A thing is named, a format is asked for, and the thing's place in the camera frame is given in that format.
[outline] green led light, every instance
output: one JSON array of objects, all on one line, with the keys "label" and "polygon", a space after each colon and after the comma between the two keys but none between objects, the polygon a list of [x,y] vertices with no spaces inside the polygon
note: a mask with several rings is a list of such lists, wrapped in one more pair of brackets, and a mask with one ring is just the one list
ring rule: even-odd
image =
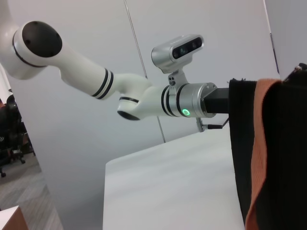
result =
[{"label": "green led light", "polygon": [[189,112],[187,109],[183,109],[182,112],[183,112],[183,114],[186,115],[186,116],[189,116],[189,115],[190,115],[190,112]]}]

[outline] black stripe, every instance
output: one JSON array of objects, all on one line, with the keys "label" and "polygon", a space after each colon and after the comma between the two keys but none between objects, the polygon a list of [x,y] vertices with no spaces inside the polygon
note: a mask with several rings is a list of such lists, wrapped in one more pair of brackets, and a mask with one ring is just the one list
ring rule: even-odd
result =
[{"label": "black stripe", "polygon": [[14,48],[14,50],[15,50],[15,54],[17,55],[17,57],[19,57],[19,59],[20,59],[23,63],[25,63],[25,64],[27,64],[27,65],[29,65],[29,66],[32,66],[32,67],[35,67],[35,68],[43,68],[43,67],[46,67],[46,66],[36,66],[36,65],[33,65],[33,64],[27,62],[26,60],[24,60],[24,59],[17,53],[17,50],[16,50],[16,48],[15,48],[15,44],[14,44],[15,34],[16,34],[16,32],[14,33],[14,36],[13,36],[13,48]]},{"label": "black stripe", "polygon": [[98,94],[101,93],[102,89],[103,89],[104,86],[106,85],[106,81],[107,81],[108,75],[109,75],[109,71],[107,71],[107,69],[106,69],[105,79],[104,79],[103,83],[101,84],[99,90],[98,90],[96,93],[94,93],[94,94],[92,95],[92,97],[96,97]]},{"label": "black stripe", "polygon": [[169,110],[169,113],[173,116],[175,116],[175,114],[173,114],[172,110],[171,110],[171,107],[169,106],[169,91],[167,92],[167,95],[166,95],[166,106],[167,106],[167,109]]},{"label": "black stripe", "polygon": [[167,90],[168,87],[169,87],[169,85],[166,86],[166,87],[163,89],[163,91],[162,91],[162,95],[161,95],[161,106],[162,106],[162,109],[163,109],[164,113],[165,113],[166,115],[168,115],[168,116],[171,116],[170,114],[168,114],[168,112],[166,111],[165,106],[164,106],[164,94],[165,94],[165,92],[166,92],[166,90]]},{"label": "black stripe", "polygon": [[109,85],[107,86],[107,89],[106,89],[106,91],[100,96],[100,97],[98,97],[97,99],[102,99],[102,98],[104,98],[104,96],[106,96],[106,94],[109,92],[109,90],[111,89],[111,86],[112,86],[112,83],[113,83],[113,72],[112,71],[110,71],[111,72],[111,79],[110,79],[110,82],[109,82]]},{"label": "black stripe", "polygon": [[120,97],[119,100],[128,100],[128,101],[133,101],[133,102],[136,102],[136,103],[139,102],[139,100],[133,99],[131,97]]},{"label": "black stripe", "polygon": [[180,92],[181,92],[182,88],[183,88],[185,85],[187,85],[187,84],[184,84],[184,85],[182,85],[182,86],[179,88],[179,90],[178,90],[178,92],[177,92],[177,96],[176,96],[177,110],[180,112],[180,114],[181,114],[182,116],[185,116],[185,115],[184,115],[184,113],[181,111],[179,100],[180,100]]}]

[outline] white wall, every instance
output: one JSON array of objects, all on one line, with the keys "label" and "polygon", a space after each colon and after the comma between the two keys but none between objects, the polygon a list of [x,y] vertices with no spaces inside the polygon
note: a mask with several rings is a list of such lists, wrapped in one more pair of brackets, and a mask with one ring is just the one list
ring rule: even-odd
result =
[{"label": "white wall", "polygon": [[[184,71],[191,83],[228,87],[232,78],[279,78],[263,1],[127,0],[148,79],[167,85],[151,60],[152,48],[179,35],[201,34],[204,49]],[[222,124],[228,116],[203,119]],[[166,141],[197,132],[195,119],[161,117]]]},{"label": "white wall", "polygon": [[[45,21],[100,65],[143,75],[123,1],[9,3],[19,25]],[[161,144],[157,118],[127,121],[117,114],[118,94],[93,99],[63,83],[53,67],[31,80],[9,81],[64,229],[101,230],[105,164]]]},{"label": "white wall", "polygon": [[8,97],[12,94],[11,92],[9,92],[10,88],[11,86],[9,84],[5,70],[0,64],[0,98],[4,104],[6,103]]},{"label": "white wall", "polygon": [[307,64],[307,1],[265,1],[280,75],[285,79],[300,62]]}]

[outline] robotic arm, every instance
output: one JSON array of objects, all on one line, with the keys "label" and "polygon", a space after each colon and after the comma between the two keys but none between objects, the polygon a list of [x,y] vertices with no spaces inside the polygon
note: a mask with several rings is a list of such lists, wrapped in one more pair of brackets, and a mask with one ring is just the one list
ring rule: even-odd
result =
[{"label": "robotic arm", "polygon": [[168,76],[169,85],[155,87],[135,74],[114,74],[71,49],[51,26],[29,22],[18,27],[7,0],[0,0],[0,63],[14,78],[30,79],[46,66],[60,69],[62,80],[99,100],[120,93],[118,113],[129,120],[147,116],[213,117],[203,99],[213,83],[188,84],[183,66],[203,48],[200,35],[175,38],[152,51],[153,63]]}]

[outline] depth camera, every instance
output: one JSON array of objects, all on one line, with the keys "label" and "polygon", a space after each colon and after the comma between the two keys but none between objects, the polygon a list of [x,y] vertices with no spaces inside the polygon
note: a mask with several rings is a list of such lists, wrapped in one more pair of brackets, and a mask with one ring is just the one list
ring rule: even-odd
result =
[{"label": "depth camera", "polygon": [[199,34],[183,35],[152,50],[152,60],[163,73],[173,73],[192,61],[192,55],[203,48]]}]

